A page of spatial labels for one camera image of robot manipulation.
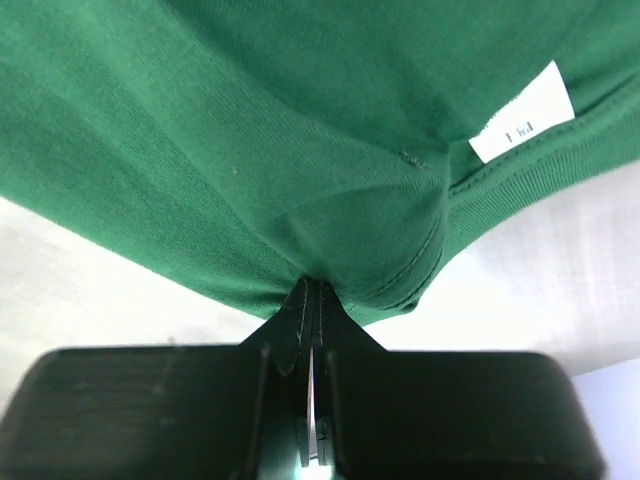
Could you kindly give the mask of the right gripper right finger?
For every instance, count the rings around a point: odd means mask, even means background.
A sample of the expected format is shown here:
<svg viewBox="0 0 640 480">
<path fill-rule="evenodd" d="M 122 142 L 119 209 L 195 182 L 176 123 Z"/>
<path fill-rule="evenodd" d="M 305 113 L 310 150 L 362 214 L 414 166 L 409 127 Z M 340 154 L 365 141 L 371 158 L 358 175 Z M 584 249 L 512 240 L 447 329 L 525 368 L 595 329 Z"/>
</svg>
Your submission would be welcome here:
<svg viewBox="0 0 640 480">
<path fill-rule="evenodd" d="M 531 351 L 390 351 L 320 284 L 318 459 L 339 479 L 603 479 L 563 367 Z"/>
</svg>

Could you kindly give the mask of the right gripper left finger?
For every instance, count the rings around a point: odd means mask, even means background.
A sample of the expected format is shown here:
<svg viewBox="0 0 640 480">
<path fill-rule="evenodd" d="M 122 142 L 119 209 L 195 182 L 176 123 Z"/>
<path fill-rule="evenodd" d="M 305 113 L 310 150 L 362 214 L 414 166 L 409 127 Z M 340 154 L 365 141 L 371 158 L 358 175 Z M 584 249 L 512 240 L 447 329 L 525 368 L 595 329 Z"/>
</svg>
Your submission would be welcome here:
<svg viewBox="0 0 640 480">
<path fill-rule="evenodd" d="M 292 479 L 309 463 L 313 284 L 236 345 L 56 349 L 1 421 L 5 479 Z"/>
</svg>

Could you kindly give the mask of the green t shirt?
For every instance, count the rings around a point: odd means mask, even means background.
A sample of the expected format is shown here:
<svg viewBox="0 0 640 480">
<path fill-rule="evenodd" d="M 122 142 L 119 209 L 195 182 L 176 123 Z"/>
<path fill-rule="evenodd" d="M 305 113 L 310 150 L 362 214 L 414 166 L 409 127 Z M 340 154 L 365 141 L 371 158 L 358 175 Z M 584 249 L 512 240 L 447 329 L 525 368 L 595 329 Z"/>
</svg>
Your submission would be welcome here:
<svg viewBox="0 0 640 480">
<path fill-rule="evenodd" d="M 639 156 L 635 1 L 5 1 L 1 192 L 246 313 L 367 325 Z"/>
</svg>

